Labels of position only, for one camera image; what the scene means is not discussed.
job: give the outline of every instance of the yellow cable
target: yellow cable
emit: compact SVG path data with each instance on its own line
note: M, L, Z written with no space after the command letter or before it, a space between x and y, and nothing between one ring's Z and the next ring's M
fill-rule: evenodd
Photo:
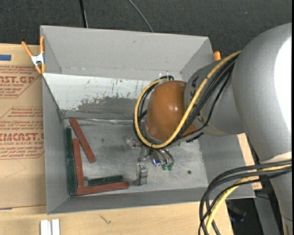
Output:
M269 168L265 168L265 169L261 169L259 171L267 171L267 170L276 170L276 169L283 169L283 168L288 168L291 167L292 165L281 165L281 166L273 166L273 167L269 167ZM245 177L245 178L241 178L240 180L236 181L233 185L239 184L239 183L243 183L243 182L247 182L249 180L251 180L252 178L254 178L255 176L252 177ZM221 203L228 197L228 195L230 195L237 187L239 186L235 186L227 191L225 191L221 197L218 199L218 201L216 202L214 208L212 209L212 212L210 213L207 223L206 223L206 228L207 231L209 232L210 227L211 227L211 223L212 220L214 219L214 216L216 215Z
M140 138L140 140L147 146L149 147L152 147L152 148L155 148L155 149L160 149L160 148L163 148L165 146L167 146L169 143L171 143L173 141L173 139L176 137L176 135L179 133L179 131L182 129L183 125L185 124L186 122L186 119L188 118L193 106L195 105L201 91L203 90L204 86L206 85L208 79L214 75L218 69L220 69L220 67L222 67L226 62L228 62L231 58L237 56L238 54L240 54L241 51L237 51L231 55L229 55L228 57L224 58L222 61L220 61L210 72L209 74L207 75L207 77L203 80L203 82L201 83L201 85L199 86L199 88L197 89L190 105L188 106L187 110L185 111L185 114L183 115L183 118L182 120L180 121L179 125L177 126L176 130L173 132L173 134L163 143L161 144L152 144L150 143L149 141L147 141L144 136L142 135L141 131L140 131L140 128L139 128L139 125L138 125L138 117L137 117L137 114L138 114L138 108L139 108L139 105L140 105L140 102L145 94L145 92L152 86L152 85L155 85L155 84L158 84L160 81L159 80L156 80L154 82L152 82L151 84L149 84L143 91L142 93L140 94L140 96L138 97L137 99L137 102L136 102L136 105L135 105L135 111L134 111L134 124L135 124L135 129L136 129L136 132L137 132L137 135L138 137Z

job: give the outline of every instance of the red wooden stick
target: red wooden stick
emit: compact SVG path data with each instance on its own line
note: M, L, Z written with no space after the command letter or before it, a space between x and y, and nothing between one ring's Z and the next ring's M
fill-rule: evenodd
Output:
M70 124L71 124L76 136L78 137L81 146L83 147L83 150L86 154L86 157L87 157L89 163L96 162L96 157L95 157L91 147L89 146L89 144L84 136L84 133L82 132L77 120L75 118L70 118Z
M74 153L74 161L75 161L77 187L81 188L81 187L84 187L84 173L83 173L82 158L80 156L80 147L79 147L78 139L73 139L73 153Z
M88 186L77 188L77 195L85 195L85 194L92 194L92 193L99 193L105 191L112 191L112 190L122 190L127 189L129 187L128 181L122 181L117 183L110 183L105 185L98 185L98 186Z

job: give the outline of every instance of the wooden table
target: wooden table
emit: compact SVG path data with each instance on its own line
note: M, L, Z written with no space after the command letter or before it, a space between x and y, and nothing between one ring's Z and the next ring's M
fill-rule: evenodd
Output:
M21 54L22 51L21 45L0 44L0 53L13 54L15 62L21 58L20 55L24 58L25 53ZM240 144L246 163L253 164L244 135L240 136ZM199 202L192 202L55 215L47 215L46 206L13 208L0 210L0 235L37 235L40 220L44 219L60 219L61 235L195 235L199 226L198 207ZM218 211L215 221L222 235L233 234L225 203Z

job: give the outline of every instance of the gray carpet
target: gray carpet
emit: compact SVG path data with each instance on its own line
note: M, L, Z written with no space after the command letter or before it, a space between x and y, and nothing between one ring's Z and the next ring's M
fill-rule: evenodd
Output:
M292 22L292 0L132 0L155 32L209 36L222 55ZM89 27L149 31L127 0L84 0ZM83 27L78 0L0 0L0 43L37 44L39 25Z

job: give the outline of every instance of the cable bundle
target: cable bundle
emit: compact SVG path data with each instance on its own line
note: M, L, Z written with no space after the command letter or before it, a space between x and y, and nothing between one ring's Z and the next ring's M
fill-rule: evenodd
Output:
M219 209L220 204L230 195L238 186L251 184L255 182L259 182L262 180L268 180L272 178L276 178L282 175L285 175L292 171L292 160L286 160L276 163L268 163L268 164L257 164L251 166L244 166L239 167L236 169L232 169L226 171L219 176L217 176L211 183L209 184L207 190L205 191L199 205L199 219L200 219L200 226L198 229L198 235L200 231L203 230L205 235L209 235L209 229L212 225L216 234L220 235L220 232L213 221L213 218L216 212ZM209 195L210 193L221 184L238 180L231 186L225 188L221 191L213 202L209 203ZM204 204L206 204L207 211L205 214L203 213Z
M198 89L195 92L195 95L192 99L192 101L190 102L190 105L188 106L188 108L185 111L185 114L183 115L179 125L177 126L176 130L173 132L173 134L162 144L154 144L151 141L149 141L146 137L143 136L141 130L140 130L140 122L141 119L144 117L144 115L146 114L146 111L142 112L143 106L144 106L144 102L145 99L147 98L148 94L153 90L153 88L159 84L162 81L168 81L173 79L172 76L169 77L161 77L153 82L151 82L146 88L144 88L144 90L142 91L142 93L140 94L137 103L135 105L135 111L134 111L134 126L135 126L135 131L137 133L137 136L139 137L139 139L143 142L144 145L154 148L154 149L161 149L164 147L167 147L168 145L175 143L181 139L184 139L190 135L193 135L199 131L201 131L209 122L209 119L212 115L212 111L214 109L214 106L217 102L217 100L219 99L226 83L228 82L228 80L230 79L231 73L233 71L234 68L234 64L235 61L238 57L238 55L241 52L235 52L231 55L229 55L228 57L222 59L219 63L216 64L216 66L209 72L209 74L206 76L206 78L202 81L202 83L200 84L200 86L198 87ZM208 100L208 98L211 96L211 94L213 93L213 91L216 89L216 87L221 83L221 81L225 79L225 82L223 83L223 85L221 86L216 98L214 99L213 105L211 107L209 116L205 122L205 124L198 130L191 132L187 135L183 135L185 133L185 131L190 127L190 125L193 123L193 121L195 120L195 118L198 116L200 110L202 109L202 107L204 106L204 104L206 103L206 101ZM196 104L196 101L198 100L199 96L202 96L200 101Z

